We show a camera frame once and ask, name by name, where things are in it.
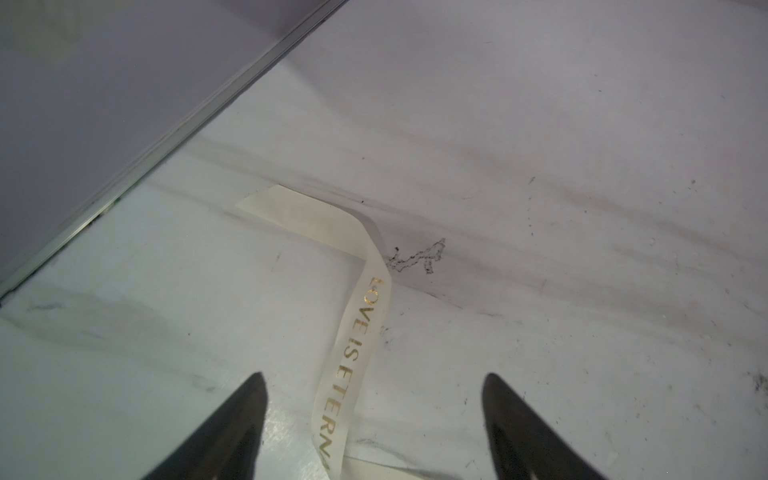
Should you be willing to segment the cream ribbon roll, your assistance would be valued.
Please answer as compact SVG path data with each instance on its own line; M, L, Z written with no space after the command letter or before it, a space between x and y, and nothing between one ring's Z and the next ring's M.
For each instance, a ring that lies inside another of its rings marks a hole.
M338 207L281 185L256 192L237 207L365 261L322 369L311 418L312 443L330 479L414 479L402 468L346 455L355 406L392 296L390 272L365 226Z

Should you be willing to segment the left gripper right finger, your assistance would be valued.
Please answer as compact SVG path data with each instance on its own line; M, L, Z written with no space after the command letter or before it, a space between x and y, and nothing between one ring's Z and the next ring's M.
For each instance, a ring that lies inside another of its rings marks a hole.
M500 376L488 374L482 407L499 479L602 479Z

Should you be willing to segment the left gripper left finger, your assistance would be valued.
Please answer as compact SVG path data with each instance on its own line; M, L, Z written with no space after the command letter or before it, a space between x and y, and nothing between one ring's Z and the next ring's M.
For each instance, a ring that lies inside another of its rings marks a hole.
M268 406L260 372L248 377L147 479L253 479Z

